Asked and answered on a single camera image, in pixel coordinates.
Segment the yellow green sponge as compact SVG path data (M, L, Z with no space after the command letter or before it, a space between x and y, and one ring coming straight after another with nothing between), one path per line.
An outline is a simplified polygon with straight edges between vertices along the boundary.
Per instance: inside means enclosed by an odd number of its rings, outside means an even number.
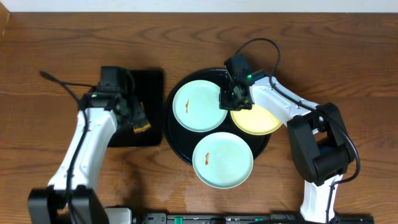
M147 131L152 126L146 117L143 102L139 103L139 107L134 110L132 127L135 133Z

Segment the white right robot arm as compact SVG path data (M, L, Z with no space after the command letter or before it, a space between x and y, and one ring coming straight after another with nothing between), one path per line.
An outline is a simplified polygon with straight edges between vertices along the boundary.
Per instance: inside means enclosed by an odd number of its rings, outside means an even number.
M228 72L228 80L220 108L241 111L257 105L287 127L293 162L305 181L301 216L308 222L333 223L337 186L355 179L361 168L337 106L305 100L262 70Z

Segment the mint green plate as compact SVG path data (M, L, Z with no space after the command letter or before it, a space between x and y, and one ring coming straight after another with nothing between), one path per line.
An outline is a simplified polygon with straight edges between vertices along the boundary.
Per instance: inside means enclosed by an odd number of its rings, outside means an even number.
M217 84L207 80L194 80L180 87L172 100L178 123L197 133L217 128L228 114L219 107L220 90Z
M252 172L254 158L249 145L227 132L209 134L198 142L192 166L198 178L217 189L242 184Z

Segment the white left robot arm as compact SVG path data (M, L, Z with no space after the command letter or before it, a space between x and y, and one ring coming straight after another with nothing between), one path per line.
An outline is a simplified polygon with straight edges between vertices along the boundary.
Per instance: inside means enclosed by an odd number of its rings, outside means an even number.
M100 83L75 101L78 121L65 157L44 189L28 197L32 223L134 223L132 209L105 208L96 188L105 152L132 116L133 84Z

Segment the yellow plastic plate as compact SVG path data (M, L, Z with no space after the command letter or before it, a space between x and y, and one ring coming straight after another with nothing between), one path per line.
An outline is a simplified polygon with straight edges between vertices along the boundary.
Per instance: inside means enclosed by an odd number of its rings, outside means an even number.
M231 118L240 130L258 136L270 134L283 125L273 114L258 105L252 105L251 110L231 111Z

